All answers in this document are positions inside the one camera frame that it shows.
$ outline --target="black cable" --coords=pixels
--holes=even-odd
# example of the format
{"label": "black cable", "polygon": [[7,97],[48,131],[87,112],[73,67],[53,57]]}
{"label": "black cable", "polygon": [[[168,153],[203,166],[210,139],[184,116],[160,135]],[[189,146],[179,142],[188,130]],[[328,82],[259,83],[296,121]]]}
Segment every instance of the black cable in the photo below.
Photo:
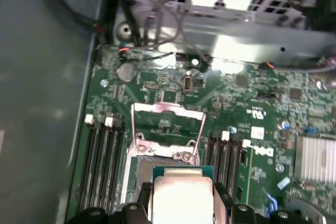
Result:
{"label": "black cable", "polygon": [[[65,0],[55,0],[59,6],[63,8],[63,10],[66,11],[67,14],[70,15],[70,17],[78,24],[83,25],[85,27],[94,28],[95,31],[97,31],[100,34],[104,33],[103,27],[106,25],[106,23],[109,23],[108,19],[103,20],[96,20],[91,17],[87,17],[77,11],[75,11]],[[139,27],[137,22],[135,21],[130,5],[126,2],[126,0],[121,0],[121,6],[125,13],[126,20],[130,26],[130,29],[132,31],[132,42],[135,46],[141,45],[141,37],[139,32]]]}
{"label": "black cable", "polygon": [[132,14],[131,5],[127,0],[120,0],[120,4],[125,14],[126,22],[129,24],[131,29],[133,44],[136,47],[141,46],[142,41],[140,36],[139,24]]}
{"label": "black cable", "polygon": [[74,9],[65,1],[65,0],[55,0],[71,17],[72,19],[84,26],[87,27],[97,27],[99,24],[98,20],[95,20],[94,18],[87,17]]}

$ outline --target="blue capacitor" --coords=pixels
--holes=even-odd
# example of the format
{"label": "blue capacitor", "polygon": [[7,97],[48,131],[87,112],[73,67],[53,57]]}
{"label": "blue capacitor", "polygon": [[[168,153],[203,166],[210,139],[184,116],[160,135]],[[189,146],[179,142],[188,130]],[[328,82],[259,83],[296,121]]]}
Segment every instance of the blue capacitor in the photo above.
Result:
{"label": "blue capacitor", "polygon": [[287,120],[283,120],[281,122],[278,123],[278,128],[279,130],[289,130],[290,129],[290,122],[288,122]]}
{"label": "blue capacitor", "polygon": [[233,127],[233,126],[229,126],[228,131],[231,134],[235,134],[235,133],[237,133],[237,128]]}
{"label": "blue capacitor", "polygon": [[317,127],[309,126],[308,128],[306,128],[305,132],[308,135],[317,135],[319,130],[317,129]]}

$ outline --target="metal bracket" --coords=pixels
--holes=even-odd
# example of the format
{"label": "metal bracket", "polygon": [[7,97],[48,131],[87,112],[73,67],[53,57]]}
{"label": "metal bracket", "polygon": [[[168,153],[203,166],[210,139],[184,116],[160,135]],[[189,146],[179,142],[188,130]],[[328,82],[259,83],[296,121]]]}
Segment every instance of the metal bracket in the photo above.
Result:
{"label": "metal bracket", "polygon": [[139,145],[140,139],[136,136],[136,128],[135,128],[135,112],[145,111],[152,113],[162,113],[164,111],[172,111],[177,116],[183,116],[186,118],[194,118],[201,121],[201,126],[199,127],[198,135],[196,138],[196,143],[193,146],[192,155],[194,156],[197,152],[197,147],[199,141],[202,136],[202,131],[204,128],[204,123],[206,119],[206,115],[204,112],[186,110],[183,106],[176,103],[168,103],[168,102],[157,102],[153,105],[144,104],[144,103],[134,103],[131,107],[131,117],[132,117],[132,145]]}

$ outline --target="silver metal cover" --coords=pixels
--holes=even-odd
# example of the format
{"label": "silver metal cover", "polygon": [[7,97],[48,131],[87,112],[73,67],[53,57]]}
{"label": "silver metal cover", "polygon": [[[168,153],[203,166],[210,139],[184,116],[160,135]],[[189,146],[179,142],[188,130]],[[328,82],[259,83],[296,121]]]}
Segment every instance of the silver metal cover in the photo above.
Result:
{"label": "silver metal cover", "polygon": [[336,141],[297,138],[294,176],[300,180],[336,183]]}

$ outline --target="capacitor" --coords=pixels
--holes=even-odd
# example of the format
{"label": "capacitor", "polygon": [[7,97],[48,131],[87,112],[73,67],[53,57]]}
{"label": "capacitor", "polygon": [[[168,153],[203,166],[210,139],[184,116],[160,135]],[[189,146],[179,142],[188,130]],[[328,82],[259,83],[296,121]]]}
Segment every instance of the capacitor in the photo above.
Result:
{"label": "capacitor", "polygon": [[280,121],[278,123],[278,129],[279,130],[289,130],[290,129],[290,122],[288,122],[287,120],[283,120],[283,121]]}
{"label": "capacitor", "polygon": [[237,128],[233,126],[229,126],[228,131],[230,134],[235,134],[237,133]]}
{"label": "capacitor", "polygon": [[131,82],[136,78],[138,70],[134,64],[126,62],[116,70],[116,74],[122,82]]}
{"label": "capacitor", "polygon": [[308,135],[317,135],[319,130],[317,129],[317,127],[309,126],[304,132]]}

